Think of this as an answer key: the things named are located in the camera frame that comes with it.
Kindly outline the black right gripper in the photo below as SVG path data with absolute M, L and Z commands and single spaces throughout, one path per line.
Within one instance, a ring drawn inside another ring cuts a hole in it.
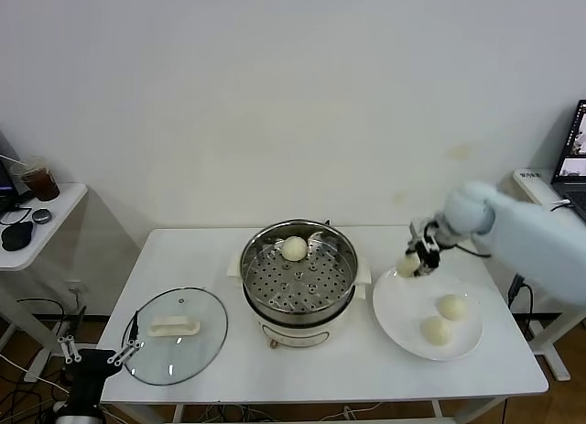
M 409 225 L 411 240 L 405 255 L 419 260 L 415 276 L 428 276 L 440 265 L 440 247 L 435 237 L 438 229 L 439 224 L 433 218 L 417 218 Z

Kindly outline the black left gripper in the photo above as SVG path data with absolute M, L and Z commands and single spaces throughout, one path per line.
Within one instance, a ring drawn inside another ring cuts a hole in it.
M 71 376 L 71 390 L 68 404 L 75 407 L 93 407 L 100 403 L 103 388 L 108 378 L 122 370 L 122 364 L 130 359 L 141 347 L 138 340 L 138 311 L 130 321 L 128 334 L 121 349 L 83 349 L 80 352 L 72 335 L 60 336 L 58 344 L 67 373 Z

